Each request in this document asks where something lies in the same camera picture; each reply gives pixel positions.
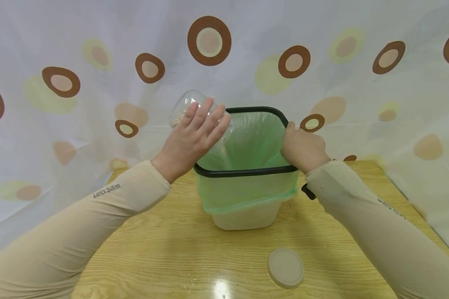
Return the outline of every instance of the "wrist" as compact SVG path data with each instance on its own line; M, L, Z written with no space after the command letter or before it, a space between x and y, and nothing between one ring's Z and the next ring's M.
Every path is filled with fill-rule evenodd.
M170 185L180 177L178 171L174 169L175 163L168 158L158 154L156 157L152 158L150 162Z
M327 154L324 154L322 156L314 157L312 159L307 159L306 161L303 161L302 163L299 164L298 169L301 170L302 173L308 174L312 170L323 166L329 161L331 161L331 158Z

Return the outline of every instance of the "black strap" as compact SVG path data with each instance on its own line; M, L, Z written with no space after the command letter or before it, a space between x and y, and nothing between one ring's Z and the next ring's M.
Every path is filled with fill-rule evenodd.
M310 200L313 200L316 198L316 195L313 192L311 192L310 189L308 189L307 183L301 188L301 191L306 193L306 195L309 197Z

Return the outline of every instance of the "green garbage bag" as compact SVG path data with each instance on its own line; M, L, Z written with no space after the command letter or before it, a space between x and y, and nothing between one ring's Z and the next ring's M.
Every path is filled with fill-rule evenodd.
M227 111L232 132L194 167L205 211L230 213L294 196L299 172L279 151L288 120L271 107Z

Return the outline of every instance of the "clear plastic bottle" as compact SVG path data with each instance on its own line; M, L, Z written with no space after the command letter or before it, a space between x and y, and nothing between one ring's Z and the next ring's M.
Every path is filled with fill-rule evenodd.
M175 107L173 108L173 111L170 115L170 126L172 128L174 128L176 125L178 125L178 123L181 121L181 119L183 119L183 116L187 110L187 108L197 102L198 106L201 107L201 104L203 103L203 101L206 100L206 96L203 95L201 92L196 91L196 90L190 90L185 92L180 100L176 103ZM218 107L219 104L218 103L214 103L211 106L210 112L208 113L208 115L216 108ZM228 129L226 130L226 132L224 133L224 135L222 136L222 138L220 139L220 141L218 142L218 144L222 144L226 138L228 138L228 136L230 136L231 132L233 131L233 123L231 122L228 126Z

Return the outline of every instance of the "hand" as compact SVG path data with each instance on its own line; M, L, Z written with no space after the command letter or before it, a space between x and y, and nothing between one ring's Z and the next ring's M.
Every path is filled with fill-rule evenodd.
M171 131L164 147L151 160L151 164L172 184L190 171L224 135L230 123L230 115L219 105L209 115L213 98L207 98L202 106L193 103L187 108L183 119Z
M296 130L294 122L290 122L284 133L281 155L289 164L307 174L331 161L325 152L325 147L326 144L321 136L301 129Z

